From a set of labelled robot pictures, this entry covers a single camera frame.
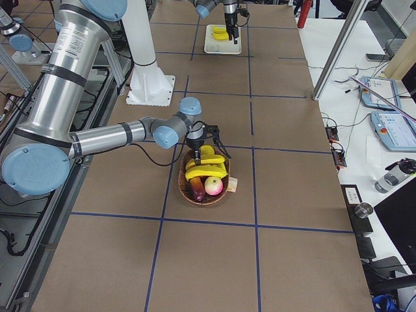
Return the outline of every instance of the clear bottle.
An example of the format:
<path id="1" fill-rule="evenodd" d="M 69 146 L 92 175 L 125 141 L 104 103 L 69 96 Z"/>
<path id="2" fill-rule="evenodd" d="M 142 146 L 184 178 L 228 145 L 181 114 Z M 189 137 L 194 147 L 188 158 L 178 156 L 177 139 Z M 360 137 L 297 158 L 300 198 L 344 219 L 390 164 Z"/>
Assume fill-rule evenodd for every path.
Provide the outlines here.
<path id="1" fill-rule="evenodd" d="M 416 161 L 405 158 L 391 164 L 386 170 L 388 170 L 388 173 L 379 178 L 374 184 L 374 187 L 380 193 L 389 192 L 411 174 L 414 174 L 416 172 Z"/>

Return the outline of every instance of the blue and white device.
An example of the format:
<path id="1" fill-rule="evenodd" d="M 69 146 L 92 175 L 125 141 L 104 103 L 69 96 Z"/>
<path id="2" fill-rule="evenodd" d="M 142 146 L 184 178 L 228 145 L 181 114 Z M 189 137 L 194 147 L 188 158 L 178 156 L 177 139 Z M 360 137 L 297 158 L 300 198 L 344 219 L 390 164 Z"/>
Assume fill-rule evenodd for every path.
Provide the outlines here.
<path id="1" fill-rule="evenodd" d="M 400 102 L 400 96 L 398 95 L 396 81 L 393 79 L 386 78 L 375 78 L 369 76 L 363 76 L 360 81 L 383 98 L 388 99 L 391 103 L 396 105 L 398 108 L 402 108 Z M 382 109 L 383 111 L 393 111 L 393 109 L 385 104 L 381 99 L 372 95 L 367 89 L 360 86 L 361 99 L 366 107 L 372 109 Z"/>
<path id="2" fill-rule="evenodd" d="M 380 141 L 390 151 L 416 152 L 416 125 L 397 112 L 371 112 Z"/>

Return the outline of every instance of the white tray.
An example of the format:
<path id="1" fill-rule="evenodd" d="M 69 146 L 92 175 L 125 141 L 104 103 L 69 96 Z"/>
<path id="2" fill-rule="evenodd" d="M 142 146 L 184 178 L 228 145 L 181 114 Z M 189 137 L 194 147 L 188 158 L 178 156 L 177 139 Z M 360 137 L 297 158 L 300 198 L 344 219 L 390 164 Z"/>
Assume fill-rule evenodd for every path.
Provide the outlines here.
<path id="1" fill-rule="evenodd" d="M 213 27 L 223 27 L 225 25 L 207 25 L 205 32 L 205 46 L 203 50 L 208 54 L 240 54 L 241 53 L 241 30 L 239 27 L 240 36 L 237 38 L 237 44 L 231 40 L 215 40 L 213 38 Z"/>

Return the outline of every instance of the basket of fruit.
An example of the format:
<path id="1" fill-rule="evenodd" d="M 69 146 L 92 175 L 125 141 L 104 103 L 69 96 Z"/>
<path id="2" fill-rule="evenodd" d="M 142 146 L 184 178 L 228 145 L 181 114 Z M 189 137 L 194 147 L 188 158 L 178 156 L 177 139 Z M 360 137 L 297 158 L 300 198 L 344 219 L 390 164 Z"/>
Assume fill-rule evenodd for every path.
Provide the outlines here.
<path id="1" fill-rule="evenodd" d="M 206 206 L 219 202 L 227 192 L 229 159 L 216 147 L 201 147 L 201 164 L 197 165 L 190 150 L 179 170 L 179 191 L 190 203 Z"/>

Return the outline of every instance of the metal cup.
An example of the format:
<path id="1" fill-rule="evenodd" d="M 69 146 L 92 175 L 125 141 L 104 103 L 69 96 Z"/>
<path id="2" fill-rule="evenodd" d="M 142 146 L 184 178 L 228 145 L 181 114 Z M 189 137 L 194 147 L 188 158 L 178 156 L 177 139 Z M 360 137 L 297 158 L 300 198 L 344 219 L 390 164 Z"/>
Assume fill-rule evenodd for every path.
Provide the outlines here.
<path id="1" fill-rule="evenodd" d="M 354 208 L 358 218 L 364 219 L 374 212 L 374 208 L 369 203 L 361 203 Z"/>

